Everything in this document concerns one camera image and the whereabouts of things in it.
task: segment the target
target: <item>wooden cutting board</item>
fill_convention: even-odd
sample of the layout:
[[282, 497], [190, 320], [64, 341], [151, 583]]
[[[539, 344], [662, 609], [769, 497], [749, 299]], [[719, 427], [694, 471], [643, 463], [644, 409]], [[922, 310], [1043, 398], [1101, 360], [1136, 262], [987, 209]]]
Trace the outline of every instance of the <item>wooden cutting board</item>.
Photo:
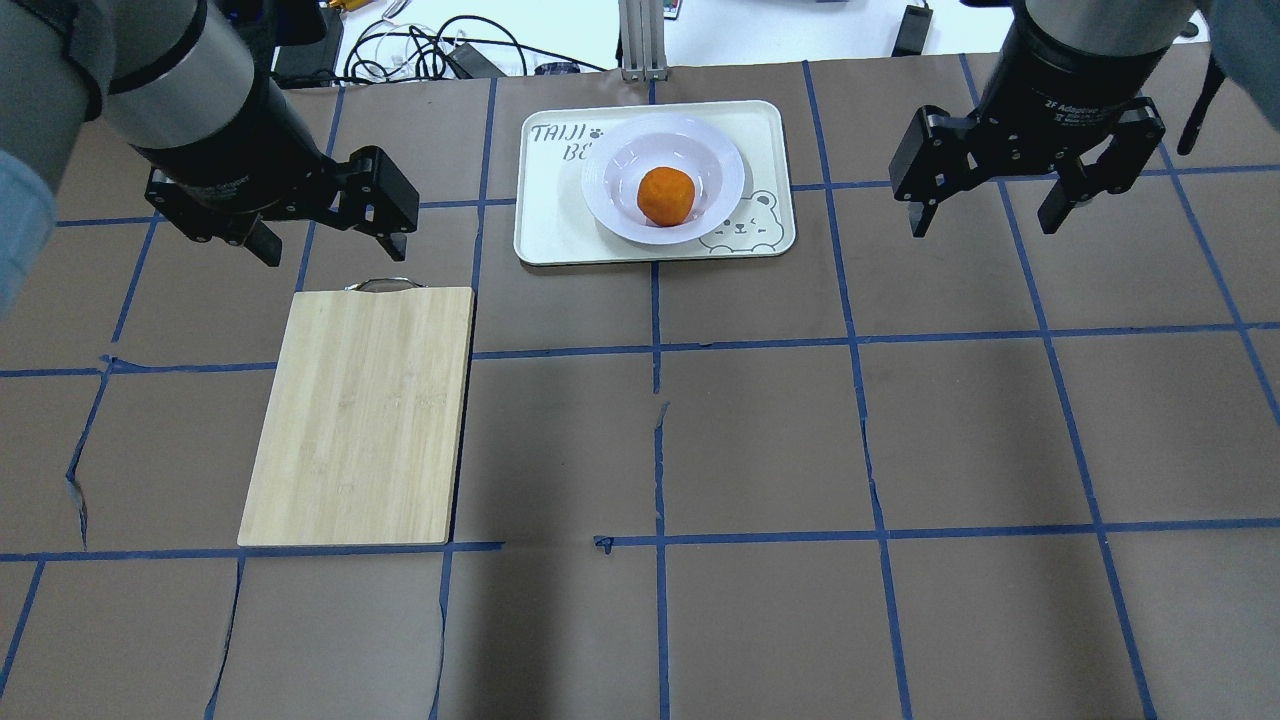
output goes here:
[[449, 538], [471, 288], [300, 292], [241, 546]]

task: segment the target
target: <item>orange ball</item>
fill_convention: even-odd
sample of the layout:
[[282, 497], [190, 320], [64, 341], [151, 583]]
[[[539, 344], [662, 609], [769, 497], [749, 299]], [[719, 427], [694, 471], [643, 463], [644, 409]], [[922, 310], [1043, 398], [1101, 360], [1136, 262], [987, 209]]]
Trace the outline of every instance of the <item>orange ball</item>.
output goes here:
[[636, 205], [654, 224], [678, 225], [694, 209], [694, 179], [675, 168], [654, 168], [640, 181]]

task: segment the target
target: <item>blue sleeve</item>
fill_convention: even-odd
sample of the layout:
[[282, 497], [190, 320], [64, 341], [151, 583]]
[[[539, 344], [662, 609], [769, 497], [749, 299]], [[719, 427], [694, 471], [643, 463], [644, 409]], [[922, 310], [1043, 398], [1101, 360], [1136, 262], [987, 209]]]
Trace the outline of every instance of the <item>blue sleeve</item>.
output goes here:
[[26, 163], [0, 150], [0, 318], [9, 314], [54, 232], [54, 195]]

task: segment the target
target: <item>tray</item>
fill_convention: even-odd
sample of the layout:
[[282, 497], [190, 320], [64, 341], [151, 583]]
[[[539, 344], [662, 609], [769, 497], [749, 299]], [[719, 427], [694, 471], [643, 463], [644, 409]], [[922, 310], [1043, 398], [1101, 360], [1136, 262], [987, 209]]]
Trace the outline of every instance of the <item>tray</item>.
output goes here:
[[[581, 174], [591, 143], [618, 123], [652, 113], [681, 113], [719, 128], [737, 145], [746, 186], [730, 225], [680, 245], [625, 240], [598, 223], [582, 200]], [[740, 233], [744, 227], [771, 229]], [[521, 128], [516, 190], [516, 255], [530, 265], [648, 263], [781, 255], [795, 242], [791, 177], [782, 114], [763, 100], [584, 108], [534, 113]]]

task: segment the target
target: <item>white bowl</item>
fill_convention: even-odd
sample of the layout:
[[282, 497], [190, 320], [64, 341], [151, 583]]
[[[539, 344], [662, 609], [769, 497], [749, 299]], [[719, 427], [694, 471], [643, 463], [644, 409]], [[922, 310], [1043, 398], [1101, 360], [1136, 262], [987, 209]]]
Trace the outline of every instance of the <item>white bowl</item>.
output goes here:
[[[694, 181], [689, 218], [669, 228], [654, 224], [636, 205], [640, 181], [663, 165]], [[582, 196], [595, 219], [646, 245], [675, 245], [712, 232], [737, 206], [745, 182], [742, 155], [733, 141], [699, 119], [673, 113], [609, 129], [591, 145], [582, 168]]]

